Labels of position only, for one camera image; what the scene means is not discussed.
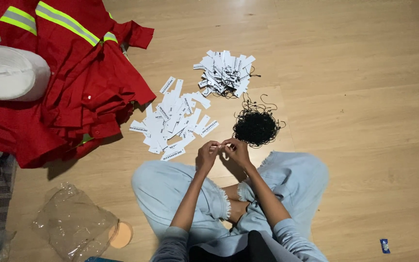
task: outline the cardboard disc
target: cardboard disc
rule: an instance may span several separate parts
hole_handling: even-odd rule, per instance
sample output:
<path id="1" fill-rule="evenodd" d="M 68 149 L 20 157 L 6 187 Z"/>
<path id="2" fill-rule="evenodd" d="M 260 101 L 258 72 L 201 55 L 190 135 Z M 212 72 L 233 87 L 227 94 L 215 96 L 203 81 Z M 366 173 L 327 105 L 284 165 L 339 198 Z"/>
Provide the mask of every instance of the cardboard disc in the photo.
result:
<path id="1" fill-rule="evenodd" d="M 132 240 L 132 237 L 134 236 L 134 230 L 132 229 L 132 226 L 127 222 L 119 222 L 117 226 L 119 228 L 116 235 L 114 235 L 115 228 L 111 228 L 109 230 L 109 238 L 111 239 L 109 244 L 115 248 L 123 248 L 127 246 Z"/>

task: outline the stack of red shirts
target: stack of red shirts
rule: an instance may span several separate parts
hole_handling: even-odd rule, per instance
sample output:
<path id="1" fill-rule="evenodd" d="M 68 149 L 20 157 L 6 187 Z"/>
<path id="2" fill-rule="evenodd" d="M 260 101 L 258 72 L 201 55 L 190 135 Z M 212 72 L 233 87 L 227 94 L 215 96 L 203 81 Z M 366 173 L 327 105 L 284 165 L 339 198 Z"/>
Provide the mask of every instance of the stack of red shirts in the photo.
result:
<path id="1" fill-rule="evenodd" d="M 0 151 L 36 168 L 120 133 L 131 101 L 156 98 L 120 43 L 146 49 L 153 31 L 116 23 L 101 0 L 0 0 L 0 45 L 40 55 L 52 75 L 43 98 L 0 101 Z M 78 146 L 84 134 L 94 139 Z"/>

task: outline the person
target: person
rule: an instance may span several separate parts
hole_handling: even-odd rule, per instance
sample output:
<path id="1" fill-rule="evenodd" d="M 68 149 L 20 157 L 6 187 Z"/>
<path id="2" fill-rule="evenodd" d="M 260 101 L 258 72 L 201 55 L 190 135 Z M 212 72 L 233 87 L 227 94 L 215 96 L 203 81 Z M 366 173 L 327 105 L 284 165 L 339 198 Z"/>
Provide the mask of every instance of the person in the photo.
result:
<path id="1" fill-rule="evenodd" d="M 219 188 L 206 176 L 219 152 L 248 178 Z M 271 152 L 256 169 L 247 144 L 209 141 L 196 166 L 143 163 L 132 176 L 137 202 L 160 240 L 152 262 L 324 262 L 310 241 L 328 170 L 308 153 Z M 220 219 L 235 226 L 228 230 Z"/>

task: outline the clear plastic bag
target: clear plastic bag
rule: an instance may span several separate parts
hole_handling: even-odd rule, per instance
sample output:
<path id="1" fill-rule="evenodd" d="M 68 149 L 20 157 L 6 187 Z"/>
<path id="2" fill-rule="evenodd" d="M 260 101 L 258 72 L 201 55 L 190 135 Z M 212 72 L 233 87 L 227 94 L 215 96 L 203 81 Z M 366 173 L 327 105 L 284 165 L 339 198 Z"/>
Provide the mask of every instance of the clear plastic bag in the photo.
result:
<path id="1" fill-rule="evenodd" d="M 96 206 L 74 185 L 53 188 L 46 204 L 33 221 L 32 230 L 47 240 L 61 258 L 68 262 L 84 262 L 99 257 L 117 234 L 119 219 Z"/>

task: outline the shirt sleeve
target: shirt sleeve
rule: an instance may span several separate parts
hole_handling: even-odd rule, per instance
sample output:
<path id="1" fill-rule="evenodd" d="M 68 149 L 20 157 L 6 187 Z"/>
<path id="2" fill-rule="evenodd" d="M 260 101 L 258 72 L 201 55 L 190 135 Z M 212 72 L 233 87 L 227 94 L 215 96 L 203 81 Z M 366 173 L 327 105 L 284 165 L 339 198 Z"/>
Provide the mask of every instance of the shirt sleeve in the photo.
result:
<path id="1" fill-rule="evenodd" d="M 151 262 L 187 262 L 189 233 L 178 227 L 169 227 L 151 257 Z"/>
<path id="2" fill-rule="evenodd" d="M 292 218 L 284 219 L 274 226 L 277 241 L 290 253 L 304 262 L 327 262 L 327 258 L 315 244 L 297 232 Z"/>

